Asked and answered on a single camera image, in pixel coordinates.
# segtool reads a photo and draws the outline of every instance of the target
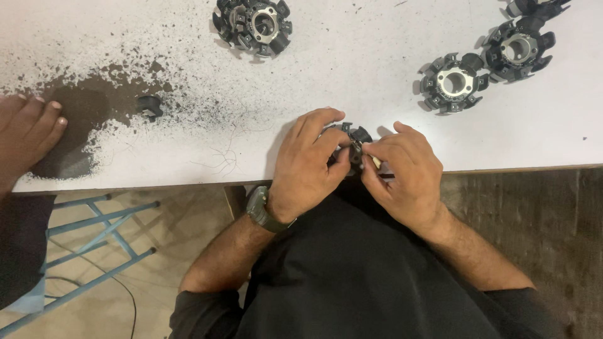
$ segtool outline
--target black pants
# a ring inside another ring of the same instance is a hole
[[[46,229],[56,196],[13,197],[0,203],[0,309],[42,278]]]

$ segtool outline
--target blue metal stool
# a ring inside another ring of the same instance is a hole
[[[140,211],[144,211],[146,209],[158,207],[159,201],[155,201],[154,203],[145,204],[145,205],[141,205],[141,206],[137,206],[137,207],[133,207],[133,208],[124,209],[123,211],[109,213],[109,214],[101,213],[101,211],[98,209],[98,207],[94,204],[97,201],[104,201],[104,200],[110,200],[110,199],[111,199],[111,196],[107,194],[107,195],[102,195],[100,197],[67,201],[65,203],[58,203],[58,204],[54,205],[54,207],[52,208],[53,210],[85,204],[85,205],[88,205],[88,207],[90,207],[90,209],[92,210],[92,213],[94,213],[96,215],[96,217],[82,220],[82,221],[76,221],[74,223],[65,224],[65,225],[61,225],[61,226],[57,226],[57,227],[48,229],[46,231],[47,239],[50,238],[51,236],[54,236],[57,234],[65,233],[65,232],[68,232],[71,230],[77,230],[82,227],[86,227],[86,226],[90,226],[90,225],[94,225],[94,224],[98,224],[98,223],[103,223],[103,225],[105,226],[105,230],[102,231],[98,236],[96,236],[89,243],[80,247],[74,253],[68,254],[62,258],[58,258],[56,260],[46,263],[46,267],[42,268],[42,270],[54,267],[58,264],[62,264],[73,258],[77,258],[81,255],[84,255],[88,252],[94,251],[102,246],[107,245],[108,244],[107,241],[101,241],[101,240],[108,234],[111,234],[113,239],[115,239],[115,241],[117,241],[117,243],[124,249],[124,251],[126,251],[128,253],[128,255],[130,255],[130,260],[127,261],[126,263],[108,271],[107,273],[94,279],[93,281],[90,281],[87,284],[85,284],[81,287],[78,287],[77,289],[71,291],[70,293],[67,293],[58,299],[55,299],[55,301],[44,306],[43,311],[28,314],[25,317],[22,317],[21,319],[0,329],[0,338],[3,338],[7,334],[12,333],[12,332],[18,330],[19,328],[21,328],[22,326],[31,323],[34,319],[38,318],[42,314],[52,311],[53,309],[61,306],[62,304],[70,301],[71,299],[79,296],[80,294],[86,292],[87,290],[93,288],[94,286],[100,284],[101,282],[104,282],[105,280],[110,279],[117,273],[134,265],[135,263],[139,262],[143,258],[155,253],[156,249],[154,247],[152,247],[149,250],[147,250],[146,252],[144,252],[143,254],[137,255],[136,252],[134,252],[134,250],[130,247],[128,242],[117,232],[116,228],[119,227],[121,224],[123,224],[126,220],[131,218],[132,215],[134,215],[136,212],[140,212]],[[115,221],[113,224],[109,222],[109,220],[115,219],[115,218],[119,218],[119,219],[117,221]]]

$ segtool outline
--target metal bar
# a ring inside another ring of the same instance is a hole
[[[48,305],[44,306],[44,310],[42,312],[38,312],[38,313],[33,313],[33,314],[28,314],[25,317],[22,317],[21,319],[17,320],[16,322],[9,324],[8,326],[0,329],[0,338],[4,338],[4,336],[6,336],[9,333],[12,333],[16,330],[18,330],[19,328],[31,323],[33,320],[35,320],[36,318],[38,318],[40,315],[50,312],[53,309],[61,306],[62,304],[70,301],[71,299],[79,296],[80,294],[88,291],[89,289],[93,288],[94,286],[100,284],[101,282],[104,282],[107,279],[110,279],[111,277],[113,277],[114,275],[118,274],[119,272],[125,270],[126,268],[134,265],[135,263],[139,262],[140,260],[142,260],[143,258],[152,255],[153,253],[155,253],[156,249],[154,247],[150,248],[148,251],[146,251],[145,253],[136,256],[135,258],[129,260],[128,262],[126,262],[125,264],[116,267],[112,270],[110,270],[109,272],[103,274],[102,276],[94,279],[93,281],[89,282],[88,284],[85,284],[82,287],[79,287],[73,291],[71,291],[70,293],[65,294],[64,296],[62,296],[61,298],[58,298],[57,300],[49,303]]]
[[[100,217],[101,215],[103,215],[101,210],[99,210],[98,207],[94,203],[88,203],[87,205],[92,210],[92,213],[94,213],[97,217]],[[105,228],[111,227],[111,223],[108,221],[103,221],[103,225],[105,225]],[[121,248],[124,249],[124,251],[126,251],[128,253],[130,258],[133,258],[137,255],[136,252],[134,252],[134,250],[132,249],[132,247],[130,247],[128,242],[124,239],[124,237],[121,236],[121,234],[119,234],[119,232],[117,232],[116,230],[113,230],[113,231],[111,231],[111,236],[113,236],[113,239],[115,239],[115,241],[117,241],[117,243],[121,246]]]
[[[114,229],[116,229],[117,227],[119,227],[121,224],[123,224],[126,220],[130,219],[132,217],[132,215],[134,214],[128,214],[124,217],[122,217],[121,219],[119,219],[118,221],[115,221],[111,227],[105,229],[104,231],[102,231],[101,233],[99,233],[94,239],[90,240],[89,243],[87,243],[86,245],[80,247],[79,250],[75,251],[76,253],[82,253],[85,252],[87,249],[91,248],[92,246],[94,246],[94,244],[96,244],[97,242],[101,241],[107,234],[109,234],[109,232],[113,231]]]
[[[71,254],[68,254],[68,255],[66,255],[64,257],[58,258],[56,260],[53,260],[53,261],[47,263],[46,264],[46,268],[55,267],[56,265],[62,264],[62,263],[66,262],[66,261],[69,261],[69,260],[71,260],[73,258],[77,258],[77,257],[79,257],[81,255],[85,255],[88,252],[94,251],[94,250],[96,250],[96,249],[98,249],[98,248],[100,248],[102,246],[105,246],[106,244],[108,244],[108,242],[101,241],[98,244],[90,246],[89,249],[87,249],[87,250],[85,250],[85,251],[83,251],[81,253],[71,253]]]
[[[55,210],[55,209],[67,208],[67,207],[71,207],[71,206],[95,203],[97,201],[105,201],[105,200],[110,200],[110,199],[111,199],[111,195],[105,194],[105,195],[101,195],[100,197],[79,199],[79,200],[66,201],[64,203],[54,204],[52,209]]]
[[[102,223],[103,221],[108,221],[111,219],[123,217],[124,215],[134,214],[136,212],[144,211],[146,209],[154,208],[154,207],[158,207],[158,206],[159,206],[159,201],[155,201],[154,203],[140,205],[140,206],[136,206],[136,207],[132,207],[132,208],[127,208],[127,209],[124,209],[123,211],[104,214],[104,215],[101,215],[100,217],[90,218],[90,219],[86,219],[86,220],[82,220],[82,221],[76,221],[71,224],[65,224],[65,225],[53,227],[51,229],[48,229],[47,234],[48,234],[48,237],[50,237],[53,235],[69,232],[72,230],[77,230],[82,227]]]

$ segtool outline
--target thin wire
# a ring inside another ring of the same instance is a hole
[[[77,281],[75,281],[75,280],[67,279],[67,278],[65,278],[65,277],[55,277],[55,276],[49,276],[49,277],[46,277],[46,278],[44,278],[44,279],[56,279],[56,280],[62,280],[62,281],[66,281],[66,282],[69,282],[69,283],[71,283],[71,284],[74,284],[74,285],[75,285],[75,286],[77,286],[77,287],[81,287],[81,283],[79,283],[79,282],[77,282]],[[58,299],[58,298],[61,298],[61,297],[49,296],[48,294],[44,294],[44,298]]]
[[[58,242],[52,240],[52,239],[48,239],[48,241],[50,241],[51,243],[55,244],[56,246],[59,246],[60,248],[62,248],[63,250],[69,251],[71,253],[75,253],[74,251],[68,249],[67,247],[64,247],[63,245],[59,244]],[[83,256],[79,256],[79,258],[84,259],[85,261],[87,261],[90,265],[98,268],[99,270],[103,271],[104,273],[107,273],[107,271],[103,270],[99,265],[96,265],[94,262],[88,260],[87,258],[84,258]],[[130,295],[130,297],[132,298],[132,305],[134,306],[134,322],[132,323],[132,334],[130,335],[130,339],[134,338],[134,329],[136,328],[136,314],[137,314],[137,310],[136,310],[136,300],[134,299],[134,295],[132,294],[132,292],[130,292],[130,289],[127,288],[121,281],[117,280],[115,277],[111,277],[113,280],[119,282],[120,285],[122,285],[125,290],[128,292],[128,294]]]

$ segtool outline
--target watch strap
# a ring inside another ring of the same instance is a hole
[[[247,204],[247,214],[253,221],[262,226],[265,230],[272,233],[279,233],[286,230],[297,219],[288,224],[278,222],[266,211],[266,202],[268,201],[268,188],[260,186],[252,193],[249,203]]]

